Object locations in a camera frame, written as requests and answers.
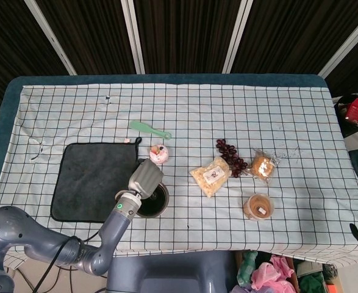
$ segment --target dark red grapes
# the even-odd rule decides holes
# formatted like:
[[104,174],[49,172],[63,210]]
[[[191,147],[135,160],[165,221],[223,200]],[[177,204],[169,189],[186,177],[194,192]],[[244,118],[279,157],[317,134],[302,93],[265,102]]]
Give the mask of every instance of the dark red grapes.
[[227,145],[224,139],[217,139],[217,148],[222,154],[222,159],[229,164],[232,170],[232,176],[234,178],[240,177],[242,171],[247,168],[248,163],[244,162],[244,160],[238,156],[235,147],[233,145]]

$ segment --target floor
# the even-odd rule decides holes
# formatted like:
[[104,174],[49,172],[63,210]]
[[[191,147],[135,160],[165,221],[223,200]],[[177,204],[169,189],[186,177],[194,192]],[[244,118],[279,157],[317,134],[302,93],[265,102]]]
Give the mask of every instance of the floor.
[[[348,149],[358,149],[358,138],[346,141],[346,145]],[[19,267],[19,270],[35,287],[47,267],[48,264],[46,263],[28,259],[22,266]],[[338,272],[344,293],[358,292],[358,264],[341,268]],[[15,293],[32,292],[27,281],[23,279],[19,271],[10,270],[9,274],[15,280]],[[106,279],[104,277],[94,277],[79,271],[71,273],[71,281],[73,293],[94,293],[106,286]],[[69,271],[61,270],[59,272],[57,267],[53,267],[46,280],[43,282],[39,292],[49,290],[54,284],[55,286],[52,290],[50,290],[50,293],[71,292]]]

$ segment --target green comb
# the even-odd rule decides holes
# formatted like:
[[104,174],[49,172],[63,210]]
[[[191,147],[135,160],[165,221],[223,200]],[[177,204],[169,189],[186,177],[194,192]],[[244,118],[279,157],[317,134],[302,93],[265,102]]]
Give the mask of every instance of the green comb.
[[164,139],[171,139],[172,135],[169,132],[163,132],[160,130],[155,130],[152,127],[150,127],[147,124],[144,124],[142,122],[139,121],[130,121],[129,123],[129,127],[135,130],[138,130],[140,132],[149,132],[149,133],[153,133],[159,137],[163,137]]

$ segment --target plastic bag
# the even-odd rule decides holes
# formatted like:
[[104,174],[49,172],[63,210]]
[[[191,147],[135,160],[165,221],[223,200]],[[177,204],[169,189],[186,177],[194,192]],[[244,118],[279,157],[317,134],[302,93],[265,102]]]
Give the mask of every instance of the plastic bag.
[[276,157],[269,156],[263,151],[256,150],[252,166],[248,169],[247,173],[269,184],[278,163],[279,159]]
[[208,166],[194,169],[190,174],[210,198],[227,181],[232,172],[224,159],[216,157]]

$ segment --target gray robotic arm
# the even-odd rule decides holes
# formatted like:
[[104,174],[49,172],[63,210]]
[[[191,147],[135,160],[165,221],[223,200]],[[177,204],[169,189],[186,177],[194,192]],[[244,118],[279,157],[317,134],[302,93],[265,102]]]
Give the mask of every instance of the gray robotic arm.
[[3,267],[5,254],[12,246],[24,246],[28,257],[43,262],[51,262],[63,246],[55,261],[57,265],[72,265],[92,275],[104,274],[123,233],[141,206],[141,199],[151,196],[162,177],[160,169],[148,159],[136,169],[129,180],[129,191],[122,194],[99,230],[99,248],[41,226],[22,209],[1,207],[0,293],[13,292],[13,280]]

